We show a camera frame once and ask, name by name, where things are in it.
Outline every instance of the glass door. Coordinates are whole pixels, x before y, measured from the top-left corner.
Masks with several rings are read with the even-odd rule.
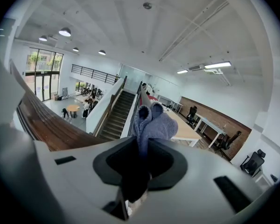
[[[50,99],[50,76],[43,76],[43,100]]]
[[[43,76],[38,76],[36,77],[36,82],[35,82],[35,94],[36,96],[43,101],[43,97],[42,97],[42,77]]]

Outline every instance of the doorway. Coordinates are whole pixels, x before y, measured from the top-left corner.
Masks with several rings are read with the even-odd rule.
[[[50,79],[51,75],[36,76],[35,94],[41,101],[51,99]]]

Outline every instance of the ceiling light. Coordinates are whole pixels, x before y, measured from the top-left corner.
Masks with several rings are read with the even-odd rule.
[[[143,7],[147,10],[151,9],[153,5],[150,2],[145,2],[143,3]]]
[[[106,55],[106,52],[104,50],[100,50],[98,53],[101,55]]]
[[[39,40],[46,42],[47,41],[47,37],[45,35],[42,35]]]
[[[69,28],[62,28],[62,29],[59,31],[59,34],[60,34],[60,35],[64,35],[64,36],[70,36],[70,35],[71,35],[70,29],[69,29]]]
[[[188,71],[187,70],[182,70],[182,71],[179,71],[177,72],[178,74],[182,74],[182,73],[187,73]]]
[[[221,62],[221,63],[211,64],[211,65],[205,65],[204,67],[206,69],[211,69],[211,68],[218,68],[218,67],[225,67],[225,66],[231,66],[231,63],[230,62]]]

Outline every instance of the white floor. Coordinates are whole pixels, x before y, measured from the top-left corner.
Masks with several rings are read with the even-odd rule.
[[[63,108],[66,109],[66,107],[69,105],[80,106],[80,109],[79,111],[77,111],[77,115],[75,118],[72,114],[71,124],[86,132],[86,119],[82,118],[83,104],[81,102],[77,101],[74,98],[68,98],[68,99],[57,100],[57,101],[51,99],[51,100],[44,101],[43,103],[59,116],[62,115],[61,113],[62,109]]]

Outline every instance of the air vent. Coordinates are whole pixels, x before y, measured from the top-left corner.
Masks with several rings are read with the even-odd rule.
[[[204,70],[204,65],[196,65],[189,68],[189,71]]]

